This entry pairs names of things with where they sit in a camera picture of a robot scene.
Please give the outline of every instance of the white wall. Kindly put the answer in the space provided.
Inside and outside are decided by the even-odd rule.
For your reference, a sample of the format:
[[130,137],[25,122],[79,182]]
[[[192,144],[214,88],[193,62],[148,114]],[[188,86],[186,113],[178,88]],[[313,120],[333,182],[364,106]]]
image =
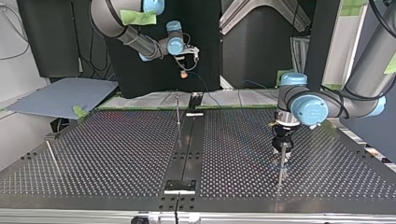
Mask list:
[[358,16],[340,16],[335,25],[323,84],[344,85],[350,76],[367,7]]
[[[16,0],[0,0],[18,9]],[[17,28],[18,20],[9,11],[6,12]],[[7,21],[0,16],[0,58],[5,58],[23,52],[26,43],[16,34]],[[35,65],[32,51],[19,58],[0,60],[0,102],[25,94],[46,86],[44,78],[40,77]]]
[[[16,0],[0,0],[17,9]],[[19,28],[17,19],[7,12]],[[26,43],[0,16],[0,58],[9,57],[26,48]],[[0,60],[0,109],[29,92],[46,86],[44,78],[38,75],[32,52],[16,59]],[[44,143],[44,137],[51,132],[53,118],[16,114],[0,111],[0,170],[9,166],[26,152]]]

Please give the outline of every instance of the cable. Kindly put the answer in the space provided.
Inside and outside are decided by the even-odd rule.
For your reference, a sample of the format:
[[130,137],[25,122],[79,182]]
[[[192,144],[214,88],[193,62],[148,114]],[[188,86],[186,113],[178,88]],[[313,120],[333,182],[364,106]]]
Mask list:
[[189,41],[187,41],[187,44],[186,44],[188,46],[191,42],[191,36],[187,33],[183,33],[183,35],[186,35],[189,38]]
[[395,32],[385,22],[384,17],[382,17],[381,13],[378,10],[378,7],[376,7],[374,0],[369,0],[369,3],[370,3],[370,6],[371,6],[376,18],[378,19],[378,21],[382,25],[382,27],[384,27],[384,29],[387,30],[390,35],[392,35],[394,38],[396,38]]
[[110,80],[111,78],[113,78],[115,75],[116,75],[115,73],[111,74],[111,76],[107,79],[107,81],[109,81],[109,80]]
[[[203,79],[201,76],[199,76],[198,74],[194,73],[194,72],[189,72],[189,74],[195,75],[196,77],[198,77],[198,78],[203,82],[203,84],[205,85],[205,90],[206,90],[207,95],[208,95],[213,101],[216,102],[216,104],[219,106],[220,109],[224,109],[224,108],[220,105],[219,101],[217,101],[214,97],[212,97],[212,95],[210,94],[209,89],[208,89],[208,87],[207,87],[206,82],[204,81],[204,79]],[[242,106],[242,99],[241,99],[241,97],[240,97],[239,90],[238,90],[238,97],[239,97],[239,104],[241,105],[241,109],[243,109],[243,106]],[[260,127],[262,128],[262,123],[257,122],[256,120],[251,120],[250,118],[247,118],[247,117],[244,116],[243,114],[242,114],[242,117],[244,117],[245,119],[251,121],[252,123],[260,124]]]
[[9,17],[8,17],[7,14],[6,14],[6,12],[3,11],[3,9],[0,10],[2,16],[4,17],[4,19],[6,19],[6,21],[11,25],[11,27],[15,30],[15,32],[16,32],[26,43],[28,43],[26,33],[24,32],[24,29],[23,29],[23,22],[22,22],[22,19],[21,19],[21,17],[18,15],[17,11],[15,11],[14,8],[9,7],[8,5],[3,5],[3,6],[0,6],[0,7],[4,7],[5,9],[9,9],[9,10],[15,15],[15,17],[18,19],[18,22],[20,23],[22,34],[21,34],[21,32],[17,29],[17,27],[15,27],[14,23],[12,23],[12,21],[9,19]]
[[212,95],[210,95],[209,88],[207,87],[206,82],[204,81],[204,79],[203,79],[200,75],[198,75],[198,74],[196,74],[196,73],[194,73],[194,72],[191,72],[191,71],[190,71],[189,74],[195,75],[196,77],[198,77],[198,78],[202,81],[202,83],[204,83],[204,85],[205,85],[205,90],[206,90],[206,92],[207,92],[207,95],[208,95],[213,101],[215,101],[216,104],[218,104],[219,108],[221,108],[221,105],[220,105],[219,101],[217,101],[215,98],[212,97]]
[[194,65],[192,68],[185,68],[185,67],[177,60],[176,57],[174,57],[174,58],[175,58],[176,63],[178,64],[178,66],[180,66],[181,69],[183,69],[183,70],[186,71],[186,72],[190,72],[190,71],[194,70],[194,69],[197,67],[198,62],[199,62],[199,60],[197,60],[197,61],[195,62],[195,65]]
[[18,58],[18,57],[22,56],[23,54],[25,54],[29,50],[29,48],[30,48],[30,45],[28,44],[26,49],[22,53],[19,53],[17,55],[13,55],[10,57],[6,57],[6,58],[0,58],[0,61]]
[[[263,86],[262,84],[259,84],[259,83],[257,83],[257,82],[250,81],[250,80],[243,80],[243,81],[242,81],[242,83],[245,83],[245,82],[254,84],[254,85],[259,86],[259,87],[262,87],[262,88],[265,88],[267,91],[269,91],[265,86]],[[274,95],[274,94],[271,93],[270,91],[269,91],[269,93],[270,93],[274,98],[276,98],[276,99],[278,98],[278,96]]]
[[91,70],[92,70],[92,74],[90,76],[90,78],[93,78],[95,75],[97,75],[99,78],[105,80],[105,77],[102,77],[99,75],[98,72],[104,72],[107,69],[108,66],[108,49],[106,50],[106,66],[103,69],[99,69],[95,66],[95,64],[93,64],[92,62],[92,55],[93,55],[93,37],[94,37],[94,26],[92,27],[92,32],[91,32],[91,42],[90,42],[90,56],[89,56],[89,60],[86,59],[82,53],[81,53],[81,48],[79,45],[79,38],[78,38],[78,30],[77,30],[77,23],[76,23],[76,13],[75,13],[75,6],[74,3],[71,2],[71,8],[72,8],[72,15],[73,15],[73,23],[74,23],[74,28],[75,28],[75,35],[76,35],[76,42],[78,45],[78,57],[82,60],[83,63],[87,64]]
[[[20,23],[20,26],[21,26],[22,34],[21,34],[20,31],[17,29],[17,27],[15,27],[15,25],[12,23],[12,21],[9,19],[8,15],[7,15],[6,12],[2,9],[2,7],[4,7],[5,9],[9,9],[9,10],[15,15],[15,17],[17,17],[17,19],[18,19],[18,21],[19,21],[19,23]],[[16,55],[13,55],[13,56],[5,57],[5,58],[0,58],[0,61],[18,58],[18,57],[22,56],[23,54],[25,54],[25,53],[29,50],[29,48],[30,48],[30,44],[29,44],[29,42],[28,42],[26,33],[24,32],[24,29],[23,29],[23,23],[22,23],[21,17],[18,15],[17,11],[14,10],[14,8],[12,8],[12,7],[10,7],[10,6],[6,5],[6,4],[0,5],[0,13],[1,13],[2,16],[5,18],[5,20],[11,25],[11,27],[15,30],[15,32],[17,32],[17,34],[27,43],[26,49],[25,49],[23,52],[21,52],[21,53],[19,53],[19,54],[16,54]]]
[[364,97],[364,96],[359,96],[355,93],[353,93],[352,91],[348,90],[347,88],[344,88],[344,90],[346,90],[347,93],[349,93],[351,96],[349,95],[345,95],[343,93],[341,93],[340,91],[334,91],[328,87],[325,86],[321,86],[322,89],[327,90],[327,91],[331,91],[332,93],[335,93],[339,96],[342,96],[344,98],[347,98],[349,100],[354,100],[354,101],[375,101],[378,100],[386,95],[388,95],[388,93],[393,89],[393,87],[396,85],[396,77],[393,78],[391,84],[389,85],[388,89],[386,91],[384,91],[382,94],[376,96],[376,97]]
[[292,29],[292,32],[291,32],[291,47],[292,47],[292,54],[293,55],[291,55],[292,57],[293,57],[293,60],[294,60],[294,62],[295,62],[295,64],[296,64],[296,70],[297,70],[297,72],[300,72],[300,70],[299,70],[299,66],[298,66],[298,62],[297,62],[297,55],[296,55],[296,49],[295,49],[295,45],[294,45],[294,24],[295,24],[295,22],[296,22],[296,18],[297,18],[297,13],[298,13],[298,8],[299,8],[299,6],[300,6],[300,2],[297,0],[297,7],[296,7],[296,10],[294,11],[294,16],[293,16],[293,23],[292,23],[292,25],[291,25],[291,29]]

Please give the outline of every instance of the white wire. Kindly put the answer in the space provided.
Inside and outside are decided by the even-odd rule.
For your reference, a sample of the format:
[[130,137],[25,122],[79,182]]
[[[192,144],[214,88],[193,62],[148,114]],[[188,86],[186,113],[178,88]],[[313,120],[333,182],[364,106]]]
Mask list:
[[114,75],[116,75],[116,74],[115,73],[111,74],[111,76],[107,79],[107,81],[109,81],[111,78],[113,78]]
[[[28,43],[28,39],[27,39],[26,33],[24,32],[24,29],[23,29],[22,19],[21,19],[20,15],[18,14],[18,12],[17,12],[14,8],[8,6],[7,4],[0,5],[0,8],[2,8],[2,7],[6,9],[6,10],[0,9],[0,13],[2,14],[3,18],[9,23],[9,25],[14,29],[14,31],[15,31],[26,43]],[[18,30],[18,28],[14,25],[14,23],[12,23],[12,21],[9,19],[9,16],[6,14],[7,9],[9,9],[9,10],[15,15],[15,17],[18,19],[18,22],[20,23],[20,26],[21,26],[21,32],[20,32],[20,31]]]
[[186,35],[189,38],[189,41],[187,41],[187,44],[186,44],[186,45],[189,45],[191,42],[191,36],[187,33],[183,33],[183,35]]
[[199,60],[197,60],[197,61],[195,62],[195,65],[194,65],[192,68],[185,68],[185,67],[177,60],[176,57],[174,57],[174,58],[175,58],[176,63],[178,64],[178,66],[180,66],[181,69],[183,69],[183,70],[186,71],[186,72],[190,72],[190,71],[194,70],[194,69],[197,67],[198,62],[199,62]]
[[[12,21],[9,19],[8,15],[6,14],[7,10],[10,10],[15,15],[15,17],[17,17],[18,22],[20,23],[20,26],[21,26],[21,32],[17,29],[17,27],[15,27],[14,23],[12,23]],[[17,34],[27,43],[26,49],[22,53],[19,53],[19,54],[10,56],[10,57],[0,58],[0,60],[3,61],[3,60],[9,60],[9,59],[14,59],[14,58],[20,57],[23,54],[25,54],[29,50],[29,47],[30,47],[28,39],[27,39],[27,35],[23,29],[22,19],[21,19],[20,15],[18,14],[18,12],[14,8],[8,6],[6,3],[3,3],[3,2],[0,2],[0,14],[11,25],[11,27],[14,29],[14,31],[17,32]]]

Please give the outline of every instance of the end effector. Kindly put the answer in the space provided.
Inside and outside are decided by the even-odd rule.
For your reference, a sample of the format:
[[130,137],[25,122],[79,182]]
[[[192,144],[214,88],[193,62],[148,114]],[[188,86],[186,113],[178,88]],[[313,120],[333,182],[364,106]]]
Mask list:
[[171,54],[173,56],[193,54],[194,61],[199,60],[199,50],[184,43],[181,23],[169,21],[166,24],[168,37],[156,41],[139,32],[132,25],[124,25],[121,20],[122,10],[135,12],[155,12],[157,16],[163,14],[164,0],[92,0],[92,21],[100,33],[108,37],[117,38],[124,45],[138,51],[144,62],[162,59]]

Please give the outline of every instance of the metal rod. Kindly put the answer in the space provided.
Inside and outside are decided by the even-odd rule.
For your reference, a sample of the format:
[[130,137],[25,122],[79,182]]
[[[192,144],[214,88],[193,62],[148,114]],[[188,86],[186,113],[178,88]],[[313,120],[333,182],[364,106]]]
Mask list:
[[178,94],[176,93],[176,111],[177,111],[177,125],[180,125],[180,110],[178,106]]
[[58,165],[58,162],[56,160],[55,154],[53,153],[52,146],[50,145],[50,141],[46,141],[46,144],[47,144],[47,147],[49,149],[49,153],[50,153],[53,161],[55,162],[55,166],[56,166],[56,169],[58,170],[59,176],[62,178],[61,169],[59,168],[59,165]]
[[280,158],[280,169],[282,170],[285,168],[285,160],[286,160],[286,149],[288,148],[288,145],[286,143],[283,144],[282,146],[282,155]]
[[[396,29],[396,1],[388,7],[384,20],[393,30]],[[376,97],[383,93],[395,77],[395,74],[386,74],[395,52],[396,39],[379,24],[353,68],[346,89],[363,97]]]
[[282,186],[283,174],[285,173],[285,161],[286,161],[286,149],[288,145],[286,143],[282,146],[281,156],[280,156],[280,169],[279,169],[279,179],[277,185]]

